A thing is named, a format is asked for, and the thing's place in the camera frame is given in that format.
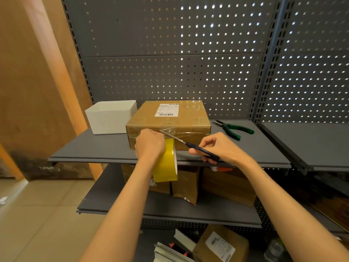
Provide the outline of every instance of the forearm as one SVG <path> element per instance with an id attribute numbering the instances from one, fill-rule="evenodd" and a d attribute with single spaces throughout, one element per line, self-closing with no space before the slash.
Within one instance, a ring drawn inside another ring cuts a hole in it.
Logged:
<path id="1" fill-rule="evenodd" d="M 81 262 L 133 261 L 154 163 L 138 161 Z"/>
<path id="2" fill-rule="evenodd" d="M 294 261 L 349 261 L 349 252 L 253 159 L 238 164 Z"/>

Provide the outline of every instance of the beige floor tile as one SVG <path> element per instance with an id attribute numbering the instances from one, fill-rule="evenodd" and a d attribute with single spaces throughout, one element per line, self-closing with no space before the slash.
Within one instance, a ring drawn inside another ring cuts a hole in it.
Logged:
<path id="1" fill-rule="evenodd" d="M 78 180 L 64 197 L 62 206 L 78 206 L 95 182 L 93 180 Z"/>
<path id="2" fill-rule="evenodd" d="M 105 216 L 75 211 L 59 206 L 15 262 L 76 262 Z"/>
<path id="3" fill-rule="evenodd" d="M 13 201 L 17 206 L 56 206 L 75 180 L 34 180 L 29 182 Z"/>
<path id="4" fill-rule="evenodd" d="M 0 178 L 0 198 L 9 196 L 17 184 L 17 180 L 11 178 Z"/>
<path id="5" fill-rule="evenodd" d="M 0 207 L 0 261 L 13 262 L 56 207 Z"/>

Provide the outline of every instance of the scissors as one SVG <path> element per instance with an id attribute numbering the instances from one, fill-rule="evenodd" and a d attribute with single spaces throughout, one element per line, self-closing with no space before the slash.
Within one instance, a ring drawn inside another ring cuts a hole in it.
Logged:
<path id="1" fill-rule="evenodd" d="M 247 132 L 248 134 L 253 134 L 254 130 L 250 129 L 250 128 L 246 128 L 243 126 L 239 126 L 239 125 L 233 125 L 233 124 L 227 124 L 224 123 L 220 120 L 213 120 L 212 121 L 214 124 L 218 125 L 219 127 L 222 127 L 225 131 L 225 133 L 229 136 L 232 137 L 233 139 L 239 141 L 241 139 L 241 136 L 232 132 L 231 130 L 238 130 L 238 131 L 243 131 L 243 132 Z"/>
<path id="2" fill-rule="evenodd" d="M 193 144 L 193 143 L 191 143 L 191 142 L 185 142 L 185 141 L 183 141 L 183 140 L 181 140 L 181 139 L 178 139 L 177 137 L 175 137 L 175 136 L 173 136 L 173 135 L 171 135 L 171 134 L 169 134 L 169 133 L 167 133 L 167 132 L 165 132 L 165 131 L 163 131 L 163 130 L 160 130 L 160 131 L 161 131 L 162 133 L 164 133 L 164 134 L 166 134 L 166 135 L 168 135 L 168 136 L 174 138 L 175 140 L 184 143 L 184 144 L 185 144 L 186 146 L 188 146 L 189 148 L 194 148 L 194 149 L 196 149 L 196 150 L 199 150 L 199 151 L 201 151 L 201 152 L 203 152 L 203 153 L 209 155 L 209 156 L 204 155 L 204 156 L 205 156 L 206 158 L 208 158 L 208 159 L 212 159 L 213 161 L 216 161 L 216 162 L 218 162 L 219 159 L 220 159 L 218 155 L 215 155 L 214 153 L 211 153 L 211 152 L 205 150 L 204 148 L 202 148 L 202 147 L 200 147 L 200 146 L 198 146 L 198 145 L 196 145 L 196 144 Z"/>

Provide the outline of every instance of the black scissors handle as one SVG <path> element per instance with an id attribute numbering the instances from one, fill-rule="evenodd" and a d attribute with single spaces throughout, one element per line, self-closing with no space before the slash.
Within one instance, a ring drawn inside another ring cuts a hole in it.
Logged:
<path id="1" fill-rule="evenodd" d="M 212 159 L 213 161 L 216 161 L 216 162 L 218 162 L 220 159 L 218 155 L 215 155 L 214 153 L 211 153 L 211 152 L 205 150 L 204 148 L 202 148 L 196 144 L 193 144 L 191 142 L 186 142 L 185 145 L 188 146 L 189 148 L 194 148 L 196 150 L 199 150 L 199 151 L 209 155 L 209 156 L 204 155 L 208 159 Z"/>

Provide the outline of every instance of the tape roll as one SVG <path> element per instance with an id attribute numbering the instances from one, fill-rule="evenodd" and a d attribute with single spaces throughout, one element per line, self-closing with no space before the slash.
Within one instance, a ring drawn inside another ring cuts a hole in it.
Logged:
<path id="1" fill-rule="evenodd" d="M 153 178 L 157 182 L 177 181 L 177 158 L 174 139 L 165 139 L 165 150 L 153 168 Z"/>

